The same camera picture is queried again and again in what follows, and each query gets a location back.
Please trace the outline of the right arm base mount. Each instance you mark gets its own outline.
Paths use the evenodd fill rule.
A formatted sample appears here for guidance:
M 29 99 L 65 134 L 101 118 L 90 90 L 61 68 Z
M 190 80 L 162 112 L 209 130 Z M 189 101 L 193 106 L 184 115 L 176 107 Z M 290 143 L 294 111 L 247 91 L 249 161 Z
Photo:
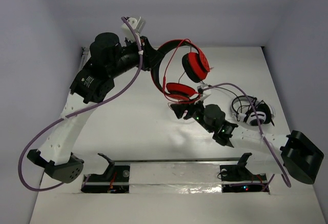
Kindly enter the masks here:
M 252 174 L 246 165 L 252 153 L 244 153 L 237 164 L 220 165 L 217 178 L 222 182 L 223 193 L 267 192 L 269 186 L 266 175 Z

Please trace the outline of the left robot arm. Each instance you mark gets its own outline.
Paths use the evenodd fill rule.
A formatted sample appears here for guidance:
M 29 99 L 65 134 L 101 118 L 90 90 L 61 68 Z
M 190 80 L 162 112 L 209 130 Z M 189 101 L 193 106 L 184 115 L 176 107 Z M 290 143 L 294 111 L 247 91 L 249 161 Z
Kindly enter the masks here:
M 114 96 L 114 80 L 136 67 L 137 72 L 152 71 L 162 61 L 164 53 L 154 49 L 145 36 L 127 39 L 122 46 L 116 34 L 99 34 L 90 45 L 90 58 L 74 78 L 61 118 L 45 128 L 51 130 L 38 149 L 26 149 L 24 155 L 44 173 L 62 184 L 74 181 L 82 172 L 84 161 L 72 153 L 74 144 L 92 112 L 122 95 L 136 77 Z

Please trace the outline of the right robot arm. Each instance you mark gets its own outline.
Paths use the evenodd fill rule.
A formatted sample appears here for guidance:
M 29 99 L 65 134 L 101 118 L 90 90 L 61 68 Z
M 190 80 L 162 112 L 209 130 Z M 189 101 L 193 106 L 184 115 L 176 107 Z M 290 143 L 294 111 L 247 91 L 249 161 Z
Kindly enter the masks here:
M 221 179 L 229 182 L 251 180 L 258 174 L 280 174 L 289 186 L 289 177 L 307 185 L 314 184 L 324 153 L 302 132 L 264 134 L 225 119 L 218 105 L 171 104 L 178 119 L 194 119 L 221 146 L 242 148 L 235 165 L 223 165 Z

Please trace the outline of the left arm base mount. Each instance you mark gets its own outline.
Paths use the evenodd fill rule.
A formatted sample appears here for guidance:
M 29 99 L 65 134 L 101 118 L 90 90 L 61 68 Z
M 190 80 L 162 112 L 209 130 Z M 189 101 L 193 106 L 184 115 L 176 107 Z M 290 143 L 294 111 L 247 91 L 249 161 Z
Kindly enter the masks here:
M 130 165 L 116 165 L 115 162 L 103 153 L 98 155 L 104 158 L 108 165 L 102 174 L 89 174 L 84 176 L 81 185 L 83 193 L 129 193 Z

